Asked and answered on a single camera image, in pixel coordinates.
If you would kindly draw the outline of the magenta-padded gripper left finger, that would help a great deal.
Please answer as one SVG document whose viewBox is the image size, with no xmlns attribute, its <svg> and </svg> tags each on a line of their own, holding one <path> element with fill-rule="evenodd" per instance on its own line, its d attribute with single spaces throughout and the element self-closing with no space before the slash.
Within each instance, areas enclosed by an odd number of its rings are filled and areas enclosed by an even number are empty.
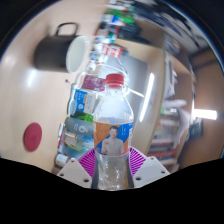
<svg viewBox="0 0 224 224">
<path fill-rule="evenodd" d="M 79 159 L 70 159 L 58 176 L 83 188 L 91 188 L 95 173 L 95 152 L 90 150 Z"/>
</svg>

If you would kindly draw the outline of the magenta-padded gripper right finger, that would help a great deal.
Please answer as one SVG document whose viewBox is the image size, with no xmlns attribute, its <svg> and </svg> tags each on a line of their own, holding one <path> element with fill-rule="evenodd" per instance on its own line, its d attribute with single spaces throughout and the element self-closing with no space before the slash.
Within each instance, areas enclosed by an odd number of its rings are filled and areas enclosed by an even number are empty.
<svg viewBox="0 0 224 224">
<path fill-rule="evenodd" d="M 156 157 L 147 157 L 133 147 L 129 152 L 129 170 L 135 188 L 143 187 L 169 175 Z"/>
</svg>

